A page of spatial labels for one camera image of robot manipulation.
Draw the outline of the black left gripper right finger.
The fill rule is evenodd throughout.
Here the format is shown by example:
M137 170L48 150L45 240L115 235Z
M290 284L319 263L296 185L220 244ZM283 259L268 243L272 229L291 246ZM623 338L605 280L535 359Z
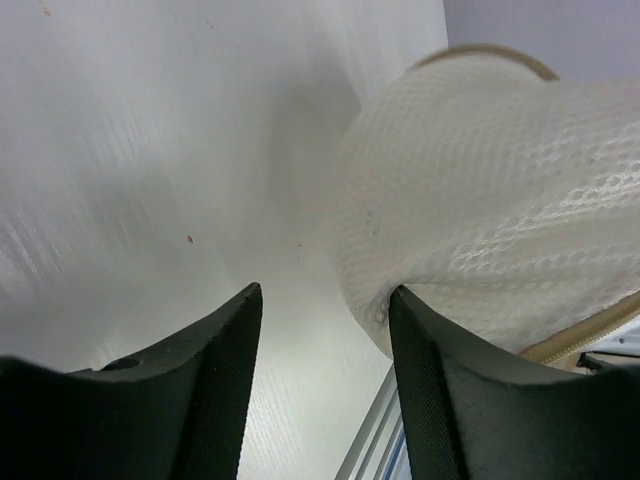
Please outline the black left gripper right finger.
M407 288L390 300L394 369L416 479L635 479L639 369L588 374L506 352Z

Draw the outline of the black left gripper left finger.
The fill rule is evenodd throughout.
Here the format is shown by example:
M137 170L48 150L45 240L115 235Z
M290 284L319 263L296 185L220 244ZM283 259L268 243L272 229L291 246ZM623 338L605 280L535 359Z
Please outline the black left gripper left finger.
M99 371L1 361L5 479L232 479L263 312L250 284Z

